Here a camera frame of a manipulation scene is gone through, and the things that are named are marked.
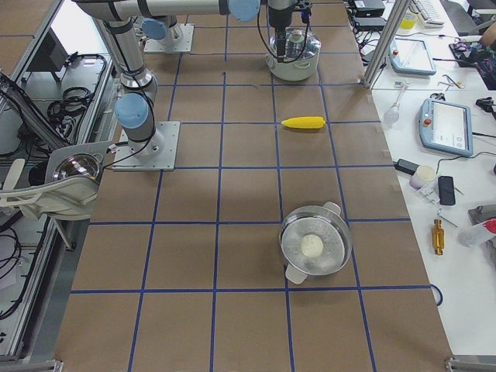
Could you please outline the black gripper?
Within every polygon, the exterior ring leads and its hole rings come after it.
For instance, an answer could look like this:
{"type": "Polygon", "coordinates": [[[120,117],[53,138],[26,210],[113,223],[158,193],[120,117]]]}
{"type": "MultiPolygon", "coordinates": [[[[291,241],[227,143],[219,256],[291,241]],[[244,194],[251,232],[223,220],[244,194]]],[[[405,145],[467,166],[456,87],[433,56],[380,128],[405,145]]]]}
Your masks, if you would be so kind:
{"type": "Polygon", "coordinates": [[[278,62],[284,62],[286,45],[286,26],[288,13],[283,9],[268,6],[269,23],[274,28],[274,45],[278,62]]]}

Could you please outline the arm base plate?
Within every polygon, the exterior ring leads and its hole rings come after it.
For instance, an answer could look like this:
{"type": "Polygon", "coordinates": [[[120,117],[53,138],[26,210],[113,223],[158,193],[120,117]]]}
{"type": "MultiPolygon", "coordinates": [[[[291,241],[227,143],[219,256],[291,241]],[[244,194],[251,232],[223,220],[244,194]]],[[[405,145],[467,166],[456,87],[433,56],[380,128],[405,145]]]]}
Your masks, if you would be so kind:
{"type": "Polygon", "coordinates": [[[190,53],[195,25],[176,23],[168,28],[163,23],[143,25],[146,36],[144,52],[151,54],[190,53]]]}
{"type": "Polygon", "coordinates": [[[180,133],[179,121],[156,122],[156,132],[146,148],[137,151],[143,143],[129,142],[115,150],[114,171],[173,171],[180,133]]]}

